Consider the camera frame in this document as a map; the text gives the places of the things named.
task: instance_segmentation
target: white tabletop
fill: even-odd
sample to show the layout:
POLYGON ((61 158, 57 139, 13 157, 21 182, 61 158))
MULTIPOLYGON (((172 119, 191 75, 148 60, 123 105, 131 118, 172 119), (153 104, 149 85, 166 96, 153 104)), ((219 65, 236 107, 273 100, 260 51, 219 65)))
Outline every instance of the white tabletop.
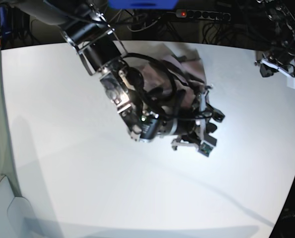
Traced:
POLYGON ((262 78, 254 51, 125 42, 129 52, 198 50, 226 118, 209 158, 135 143, 68 44, 2 52, 21 192, 52 238, 267 238, 295 176, 295 90, 262 78))

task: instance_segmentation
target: white table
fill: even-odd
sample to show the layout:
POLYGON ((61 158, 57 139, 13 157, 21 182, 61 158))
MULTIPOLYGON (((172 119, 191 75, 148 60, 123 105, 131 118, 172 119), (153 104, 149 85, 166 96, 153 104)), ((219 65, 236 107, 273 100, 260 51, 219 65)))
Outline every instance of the white table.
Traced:
POLYGON ((21 192, 52 238, 267 238, 295 176, 295 90, 262 78, 254 51, 125 42, 161 56, 197 49, 226 118, 209 158, 135 143, 68 44, 2 52, 21 192))

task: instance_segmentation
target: robotic arm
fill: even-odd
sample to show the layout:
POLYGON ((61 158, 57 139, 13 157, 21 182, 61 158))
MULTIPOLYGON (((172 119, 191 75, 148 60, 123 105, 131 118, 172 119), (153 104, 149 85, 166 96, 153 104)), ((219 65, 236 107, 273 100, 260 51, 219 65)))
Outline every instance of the robotic arm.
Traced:
POLYGON ((87 72, 90 75, 93 75, 93 71, 100 74, 106 95, 115 105, 133 140, 151 142, 156 136, 177 135, 172 142, 174 150, 178 146, 191 146, 209 156, 217 141, 209 135, 217 128, 209 120, 221 122, 225 117, 209 104, 207 97, 210 87, 187 84, 195 99, 189 109, 182 109, 180 105, 186 91, 177 89, 174 74, 154 58, 128 53, 119 41, 124 51, 121 54, 109 38, 110 34, 115 34, 113 25, 91 2, 26 0, 15 6, 45 23, 58 25, 87 72), (171 85, 170 93, 165 94, 162 88, 146 91, 142 73, 124 61, 129 57, 147 60, 165 73, 171 85))

